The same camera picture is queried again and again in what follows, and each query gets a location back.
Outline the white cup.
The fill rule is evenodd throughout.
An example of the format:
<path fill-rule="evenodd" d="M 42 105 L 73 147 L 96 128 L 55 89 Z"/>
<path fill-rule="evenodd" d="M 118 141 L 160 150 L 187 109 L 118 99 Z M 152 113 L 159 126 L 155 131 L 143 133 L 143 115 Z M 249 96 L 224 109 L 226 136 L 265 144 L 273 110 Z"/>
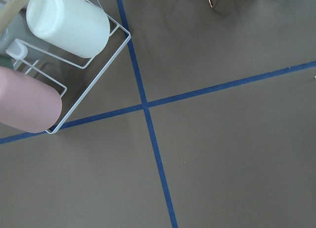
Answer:
<path fill-rule="evenodd" d="M 83 0 L 30 0 L 26 19 L 35 36 L 81 58 L 98 55 L 110 37 L 105 11 Z"/>

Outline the pink cup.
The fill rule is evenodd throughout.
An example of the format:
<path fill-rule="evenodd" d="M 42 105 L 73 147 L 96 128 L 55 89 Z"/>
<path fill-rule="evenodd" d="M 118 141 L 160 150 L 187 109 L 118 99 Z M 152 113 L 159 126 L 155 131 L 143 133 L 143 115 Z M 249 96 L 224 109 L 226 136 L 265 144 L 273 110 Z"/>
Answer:
<path fill-rule="evenodd" d="M 59 93 L 24 73 L 0 68 L 0 122 L 30 133 L 49 129 L 62 111 Z"/>

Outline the grey cup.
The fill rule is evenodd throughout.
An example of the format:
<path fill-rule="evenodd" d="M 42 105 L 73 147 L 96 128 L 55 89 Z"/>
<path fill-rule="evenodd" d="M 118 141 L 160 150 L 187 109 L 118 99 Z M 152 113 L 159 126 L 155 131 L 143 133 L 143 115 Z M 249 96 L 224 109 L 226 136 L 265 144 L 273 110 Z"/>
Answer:
<path fill-rule="evenodd" d="M 6 50 L 16 39 L 24 39 L 27 34 L 27 23 L 25 12 L 19 12 L 5 30 L 0 34 L 0 55 L 8 57 Z"/>

